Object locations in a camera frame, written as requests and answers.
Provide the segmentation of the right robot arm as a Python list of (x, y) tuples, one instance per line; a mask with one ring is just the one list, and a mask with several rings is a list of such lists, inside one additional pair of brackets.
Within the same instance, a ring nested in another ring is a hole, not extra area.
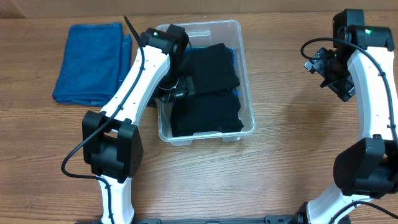
[(333, 165), (332, 184), (304, 203), (288, 223), (349, 223), (360, 205), (397, 192), (397, 92), (394, 39), (388, 27), (367, 26), (361, 9), (333, 17), (333, 48), (307, 57), (305, 68), (342, 101), (356, 98), (358, 141)]

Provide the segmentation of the clear plastic storage bin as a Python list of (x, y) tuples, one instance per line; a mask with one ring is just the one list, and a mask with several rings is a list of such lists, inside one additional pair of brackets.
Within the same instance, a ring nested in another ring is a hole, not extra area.
[(240, 86), (236, 88), (241, 104), (238, 116), (244, 127), (242, 131), (233, 133), (204, 132), (195, 133), (192, 136), (173, 137), (170, 125), (172, 107), (168, 103), (164, 104), (158, 101), (158, 129), (161, 140), (173, 146), (188, 146), (193, 141), (200, 139), (221, 138), (224, 142), (229, 142), (239, 141), (252, 134), (256, 128), (256, 122), (240, 23), (236, 20), (222, 20), (180, 23), (179, 26), (185, 29), (194, 48), (224, 43), (227, 48), (233, 51), (234, 69), (240, 81)]

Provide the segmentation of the black cloth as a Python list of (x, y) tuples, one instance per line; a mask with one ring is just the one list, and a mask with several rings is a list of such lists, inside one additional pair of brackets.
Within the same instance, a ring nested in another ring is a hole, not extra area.
[(224, 43), (187, 51), (188, 59), (180, 69), (183, 77), (191, 77), (196, 95), (205, 95), (240, 86), (233, 64), (233, 51)]
[(240, 108), (239, 98), (232, 90), (177, 101), (170, 117), (172, 135), (180, 137), (204, 132), (240, 132), (244, 127), (238, 116)]

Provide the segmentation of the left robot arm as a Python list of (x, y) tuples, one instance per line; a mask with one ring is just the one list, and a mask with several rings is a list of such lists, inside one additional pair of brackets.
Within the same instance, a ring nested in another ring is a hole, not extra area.
[(154, 98), (166, 102), (195, 94), (191, 78), (182, 78), (188, 34), (180, 26), (148, 28), (139, 36), (136, 61), (116, 94), (99, 113), (82, 121), (84, 161), (99, 180), (103, 200), (100, 223), (133, 223), (132, 177), (143, 156), (139, 123)]

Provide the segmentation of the blue denim jeans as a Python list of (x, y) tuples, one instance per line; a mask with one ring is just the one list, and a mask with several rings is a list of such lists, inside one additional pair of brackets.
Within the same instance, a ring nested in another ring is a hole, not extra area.
[(130, 70), (131, 51), (132, 38), (123, 34), (119, 22), (71, 26), (53, 99), (63, 104), (106, 105)]

